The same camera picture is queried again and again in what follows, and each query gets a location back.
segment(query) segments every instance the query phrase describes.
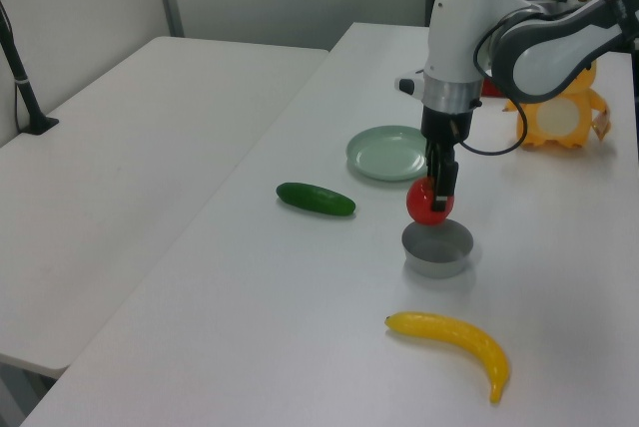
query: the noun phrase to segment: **plastic cucumber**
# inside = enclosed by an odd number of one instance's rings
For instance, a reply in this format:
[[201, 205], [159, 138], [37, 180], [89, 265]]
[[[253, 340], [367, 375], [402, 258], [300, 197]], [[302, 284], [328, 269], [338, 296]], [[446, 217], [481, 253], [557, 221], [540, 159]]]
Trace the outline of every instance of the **plastic cucumber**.
[[355, 203], [340, 193], [304, 183], [284, 183], [276, 193], [287, 205], [330, 215], [351, 215]]

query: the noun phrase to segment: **banana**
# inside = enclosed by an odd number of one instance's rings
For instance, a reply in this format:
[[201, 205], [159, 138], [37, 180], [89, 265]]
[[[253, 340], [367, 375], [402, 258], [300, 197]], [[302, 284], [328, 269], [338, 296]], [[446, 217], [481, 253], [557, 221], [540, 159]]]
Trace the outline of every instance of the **banana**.
[[404, 335], [425, 337], [457, 345], [484, 365], [490, 378], [490, 402], [499, 402], [510, 370], [508, 359], [492, 337], [468, 322], [426, 312], [398, 312], [386, 318], [389, 329]]

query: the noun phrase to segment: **toy fruit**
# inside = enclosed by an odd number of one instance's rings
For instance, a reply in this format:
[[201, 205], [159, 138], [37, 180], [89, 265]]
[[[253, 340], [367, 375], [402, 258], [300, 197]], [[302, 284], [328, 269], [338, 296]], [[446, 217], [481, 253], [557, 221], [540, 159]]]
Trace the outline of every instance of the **toy fruit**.
[[386, 318], [388, 328], [400, 334], [440, 340], [457, 345], [484, 365], [490, 378], [490, 402], [499, 402], [508, 381], [508, 359], [499, 344], [472, 324], [426, 312], [399, 312]]
[[406, 207], [410, 217], [420, 224], [434, 225], [443, 222], [452, 211], [455, 196], [448, 197], [446, 208], [442, 212], [432, 210], [433, 200], [433, 178], [426, 177], [415, 181], [406, 195]]
[[[597, 73], [596, 61], [583, 70], [568, 87], [552, 100], [539, 104], [522, 104], [528, 119], [528, 135], [524, 145], [540, 146], [555, 142], [565, 148], [578, 148], [588, 141], [590, 128], [599, 141], [610, 131], [608, 105], [590, 88]], [[508, 102], [504, 111], [513, 111]], [[599, 114], [593, 120], [592, 111]], [[522, 133], [521, 118], [517, 122], [517, 137]]]
[[276, 193], [287, 205], [330, 215], [351, 215], [355, 203], [340, 193], [304, 183], [284, 183]]

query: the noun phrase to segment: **white table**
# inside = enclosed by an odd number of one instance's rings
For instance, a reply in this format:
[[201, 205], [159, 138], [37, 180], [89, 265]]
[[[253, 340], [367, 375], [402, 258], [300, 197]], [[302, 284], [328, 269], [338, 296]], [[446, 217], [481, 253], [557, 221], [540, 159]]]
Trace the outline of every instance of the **white table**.
[[3, 147], [0, 362], [58, 377], [325, 55], [159, 38]]
[[[418, 126], [393, 88], [423, 64], [427, 29], [354, 25], [185, 233], [31, 414], [24, 427], [636, 425], [639, 177], [630, 60], [599, 62], [613, 113], [603, 145], [457, 150], [452, 218], [475, 266], [448, 280], [403, 267], [408, 183], [345, 166], [359, 131]], [[469, 142], [514, 138], [487, 101]], [[281, 182], [351, 196], [355, 218], [300, 213]], [[459, 349], [389, 335], [399, 310], [464, 318], [507, 352], [512, 377], [488, 402]]]

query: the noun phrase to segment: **light green plate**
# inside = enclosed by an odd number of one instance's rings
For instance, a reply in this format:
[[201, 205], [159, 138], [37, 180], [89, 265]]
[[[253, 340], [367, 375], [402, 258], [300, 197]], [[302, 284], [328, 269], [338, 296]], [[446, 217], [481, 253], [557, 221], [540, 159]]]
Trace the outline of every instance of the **light green plate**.
[[346, 147], [348, 163], [364, 176], [404, 181], [426, 173], [426, 139], [416, 128], [380, 126], [363, 131]]

